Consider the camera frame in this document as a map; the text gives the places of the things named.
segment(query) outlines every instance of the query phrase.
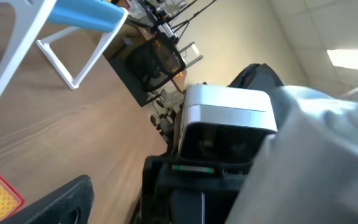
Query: chair backrest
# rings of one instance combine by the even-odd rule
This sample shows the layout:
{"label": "chair backrest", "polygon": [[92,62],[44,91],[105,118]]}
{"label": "chair backrest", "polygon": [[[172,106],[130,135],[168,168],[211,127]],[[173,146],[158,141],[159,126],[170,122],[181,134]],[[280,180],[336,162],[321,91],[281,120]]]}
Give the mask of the chair backrest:
{"label": "chair backrest", "polygon": [[186,68],[179,51],[164,33],[133,50],[126,65],[146,92],[160,88]]}
{"label": "chair backrest", "polygon": [[102,0],[58,0],[48,22],[111,32],[123,16],[123,9]]}

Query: mesh chair back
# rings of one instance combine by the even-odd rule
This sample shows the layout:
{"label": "mesh chair back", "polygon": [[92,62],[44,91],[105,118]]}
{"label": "mesh chair back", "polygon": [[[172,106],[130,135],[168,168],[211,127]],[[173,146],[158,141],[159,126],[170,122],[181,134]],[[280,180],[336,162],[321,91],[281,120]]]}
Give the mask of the mesh chair back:
{"label": "mesh chair back", "polygon": [[133,50],[126,65],[146,92],[160,88],[186,68],[166,34],[159,34]]}

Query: beige wall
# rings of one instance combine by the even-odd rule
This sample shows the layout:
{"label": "beige wall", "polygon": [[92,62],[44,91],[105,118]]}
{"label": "beige wall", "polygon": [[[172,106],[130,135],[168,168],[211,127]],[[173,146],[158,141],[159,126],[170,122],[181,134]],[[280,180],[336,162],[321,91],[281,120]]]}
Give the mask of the beige wall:
{"label": "beige wall", "polygon": [[[173,24],[191,17],[209,2],[199,0]],[[228,85],[248,64],[267,63],[286,84],[307,84],[268,0],[217,1],[191,22],[179,49],[192,41],[204,59],[188,69],[186,83]]]}
{"label": "beige wall", "polygon": [[358,70],[334,67],[327,50],[358,49],[358,0],[271,0],[312,87],[332,96],[358,86]]}

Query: table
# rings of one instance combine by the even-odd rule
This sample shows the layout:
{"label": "table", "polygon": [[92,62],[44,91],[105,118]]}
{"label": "table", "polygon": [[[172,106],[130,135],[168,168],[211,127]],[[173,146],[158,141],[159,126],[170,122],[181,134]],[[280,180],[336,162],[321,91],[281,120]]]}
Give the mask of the table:
{"label": "table", "polygon": [[[124,7],[126,9],[128,9],[129,7],[126,0],[119,0],[116,5],[120,7]],[[142,27],[138,27],[137,29],[139,33],[142,35],[142,37],[144,38],[144,40],[150,40],[154,36],[149,31],[147,31],[147,29],[144,29]],[[183,93],[186,90],[186,86],[185,86],[186,75],[187,75],[187,71],[184,70],[181,73],[181,75],[177,75],[173,79],[171,79],[173,86],[175,86],[175,88],[179,93]]]}
{"label": "table", "polygon": [[[0,59],[13,21],[13,9],[0,5]],[[45,24],[39,38],[62,28]],[[70,72],[95,47],[82,31],[52,44]],[[88,174],[95,193],[89,223],[127,223],[144,159],[166,147],[104,57],[70,90],[34,44],[0,98],[0,173],[26,205]]]}

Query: red border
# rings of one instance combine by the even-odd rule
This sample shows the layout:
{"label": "red border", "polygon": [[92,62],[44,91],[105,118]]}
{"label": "red border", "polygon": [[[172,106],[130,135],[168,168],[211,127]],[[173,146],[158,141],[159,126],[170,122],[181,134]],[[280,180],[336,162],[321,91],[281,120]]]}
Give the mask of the red border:
{"label": "red border", "polygon": [[13,214],[15,214],[15,213],[18,211],[18,209],[20,209],[20,208],[24,205],[25,200],[24,200],[24,198],[20,195],[20,193],[19,193],[1,174],[0,174],[0,179],[4,182],[4,184],[6,184],[6,185],[9,187],[9,189],[10,189],[11,191],[13,191],[13,193],[15,193],[16,196],[21,200],[21,203],[20,203],[14,210],[12,210],[9,215],[7,215],[7,216],[5,217],[5,218],[7,218],[7,217],[10,217],[10,216],[12,216]]}

